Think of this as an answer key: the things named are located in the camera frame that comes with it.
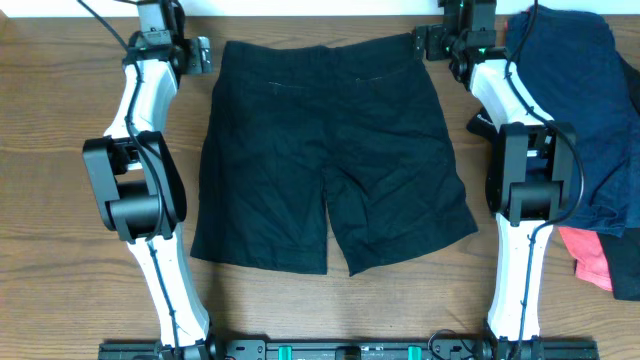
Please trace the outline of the black shorts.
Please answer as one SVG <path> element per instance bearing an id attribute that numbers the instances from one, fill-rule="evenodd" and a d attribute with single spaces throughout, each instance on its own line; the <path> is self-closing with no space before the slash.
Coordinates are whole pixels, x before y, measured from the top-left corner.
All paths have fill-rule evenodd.
<path id="1" fill-rule="evenodd" d="M 194 258 L 351 274 L 443 249 L 477 225 L 410 34 L 330 48 L 230 41 L 212 92 Z"/>

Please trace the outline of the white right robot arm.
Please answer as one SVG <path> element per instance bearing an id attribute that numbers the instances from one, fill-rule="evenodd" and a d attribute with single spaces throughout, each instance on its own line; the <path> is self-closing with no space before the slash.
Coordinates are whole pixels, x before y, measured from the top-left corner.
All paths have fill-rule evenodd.
<path id="1" fill-rule="evenodd" d="M 575 132 L 538 107 L 519 77 L 521 51 L 496 44 L 494 1 L 439 0 L 443 20 L 414 31 L 418 60 L 446 60 L 455 80 L 488 113 L 496 136 L 485 195 L 499 236 L 496 288 L 487 325 L 500 342 L 530 346 L 540 333 L 543 259 L 555 225 L 578 205 L 572 177 L 584 167 Z"/>

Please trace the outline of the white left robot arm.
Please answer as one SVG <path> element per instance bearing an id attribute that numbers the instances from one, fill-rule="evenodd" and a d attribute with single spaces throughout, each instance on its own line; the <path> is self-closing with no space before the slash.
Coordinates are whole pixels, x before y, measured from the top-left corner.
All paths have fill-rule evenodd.
<path id="1" fill-rule="evenodd" d="M 102 222 L 141 267 L 161 335 L 157 341 L 107 340 L 98 356 L 211 359 L 211 320 L 183 245 L 186 192 L 163 136 L 181 78 L 212 72 L 210 42 L 185 37 L 177 0 L 134 5 L 140 28 L 118 41 L 126 77 L 119 108 L 104 134 L 84 143 L 82 156 Z"/>

